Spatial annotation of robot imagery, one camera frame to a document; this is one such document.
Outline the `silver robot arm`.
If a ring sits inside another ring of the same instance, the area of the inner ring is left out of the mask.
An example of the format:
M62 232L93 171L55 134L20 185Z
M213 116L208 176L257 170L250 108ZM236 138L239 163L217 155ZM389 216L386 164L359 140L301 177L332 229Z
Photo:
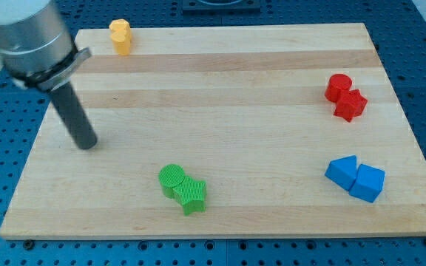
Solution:
M49 92L91 52L77 48L54 0L0 0L0 55L18 86Z

